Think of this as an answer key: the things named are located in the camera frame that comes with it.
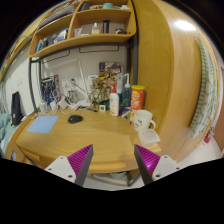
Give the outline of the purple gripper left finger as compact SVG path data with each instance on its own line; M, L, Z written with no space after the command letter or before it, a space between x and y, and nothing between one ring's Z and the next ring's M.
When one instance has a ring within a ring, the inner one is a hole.
M85 182L92 157L93 145L89 145L68 157L59 156L46 168L46 171L82 186Z

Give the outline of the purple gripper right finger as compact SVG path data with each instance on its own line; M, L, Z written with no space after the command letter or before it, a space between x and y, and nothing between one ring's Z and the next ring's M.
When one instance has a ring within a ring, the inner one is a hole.
M139 145L134 146L134 155L145 185L180 170L168 155L159 156Z

